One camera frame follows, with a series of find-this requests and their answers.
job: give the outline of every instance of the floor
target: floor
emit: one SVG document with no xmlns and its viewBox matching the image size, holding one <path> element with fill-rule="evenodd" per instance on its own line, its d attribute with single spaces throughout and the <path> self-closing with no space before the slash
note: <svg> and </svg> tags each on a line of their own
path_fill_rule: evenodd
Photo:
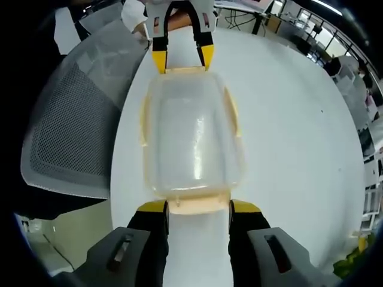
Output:
<svg viewBox="0 0 383 287">
<path fill-rule="evenodd" d="M 236 14 L 236 23 L 239 26 L 232 29 L 251 33 L 255 22 L 253 16 L 241 12 Z M 229 10 L 222 10 L 218 19 L 218 26 L 228 28 L 230 16 L 234 16 L 234 14 Z M 259 36 L 280 42 L 282 45 L 296 50 L 292 43 L 269 32 L 264 26 L 260 27 Z M 65 261 L 76 269 L 85 262 L 88 249 L 112 231 L 110 203 L 105 201 L 63 214 L 53 221 L 40 221 L 38 224 L 37 233 L 47 239 L 48 244 L 51 244 L 51 247 L 57 250 Z"/>
<path fill-rule="evenodd" d="M 112 231 L 109 201 L 42 221 L 42 232 L 50 243 L 77 268 L 88 249 Z"/>
</svg>

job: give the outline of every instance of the chair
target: chair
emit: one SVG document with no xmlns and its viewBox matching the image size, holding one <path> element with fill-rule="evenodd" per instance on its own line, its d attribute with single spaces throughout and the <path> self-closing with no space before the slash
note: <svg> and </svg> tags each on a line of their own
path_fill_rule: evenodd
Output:
<svg viewBox="0 0 383 287">
<path fill-rule="evenodd" d="M 68 54 L 40 94 L 25 135 L 20 164 L 28 185 L 109 198 L 121 109 L 144 54 L 121 20 Z"/>
<path fill-rule="evenodd" d="M 379 166 L 375 158 L 364 164 L 364 184 L 366 188 L 379 184 Z"/>
</svg>

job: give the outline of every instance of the container lid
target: container lid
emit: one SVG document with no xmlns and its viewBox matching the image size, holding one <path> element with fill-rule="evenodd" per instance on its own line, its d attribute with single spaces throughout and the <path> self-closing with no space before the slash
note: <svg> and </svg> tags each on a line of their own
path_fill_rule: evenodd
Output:
<svg viewBox="0 0 383 287">
<path fill-rule="evenodd" d="M 201 68 L 169 71 L 152 80 L 143 107 L 149 186 L 174 208 L 187 200 L 185 213 L 197 213 L 195 205 L 208 211 L 201 200 L 216 209 L 228 204 L 242 154 L 236 109 L 218 75 Z"/>
</svg>

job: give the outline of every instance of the white table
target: white table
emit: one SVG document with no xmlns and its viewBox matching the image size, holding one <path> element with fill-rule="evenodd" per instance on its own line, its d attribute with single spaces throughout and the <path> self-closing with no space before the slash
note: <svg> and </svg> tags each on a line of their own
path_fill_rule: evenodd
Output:
<svg viewBox="0 0 383 287">
<path fill-rule="evenodd" d="M 363 213 L 363 156 L 347 106 L 326 72 L 305 56 L 234 30 L 217 28 L 213 38 L 211 71 L 235 98 L 247 166 L 232 197 L 256 204 L 272 227 L 284 229 L 322 265 L 359 229 Z M 171 32 L 168 50 L 169 68 L 200 65 L 191 28 Z M 157 75 L 147 53 L 115 139 L 114 227 L 127 226 L 138 206 L 155 199 L 142 175 L 139 112 Z M 171 215 L 164 286 L 232 286 L 227 217 L 226 210 Z"/>
</svg>

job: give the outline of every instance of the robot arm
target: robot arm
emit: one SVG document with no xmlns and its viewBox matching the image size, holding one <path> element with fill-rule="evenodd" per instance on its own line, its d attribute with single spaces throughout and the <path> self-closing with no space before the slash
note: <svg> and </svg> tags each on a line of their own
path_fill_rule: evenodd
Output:
<svg viewBox="0 0 383 287">
<path fill-rule="evenodd" d="M 159 72 L 164 74 L 166 70 L 168 21 L 173 9 L 189 15 L 201 64 L 208 69 L 214 53 L 211 35 L 216 26 L 214 0 L 148 0 L 146 26 L 149 37 L 153 39 L 153 59 Z"/>
<path fill-rule="evenodd" d="M 235 287 L 335 286 L 335 275 L 311 265 L 309 252 L 280 228 L 270 228 L 259 208 L 230 201 L 229 255 Z M 59 286 L 162 286 L 168 256 L 168 204 L 141 206 L 127 228 L 117 228 L 89 249 L 73 273 L 55 276 Z"/>
<path fill-rule="evenodd" d="M 121 11 L 121 18 L 124 25 L 132 33 L 139 32 L 142 36 L 151 39 L 145 27 L 147 13 L 145 5 L 139 0 L 126 0 Z M 168 31 L 176 30 L 185 26 L 190 26 L 190 17 L 183 11 L 177 11 L 171 14 Z"/>
</svg>

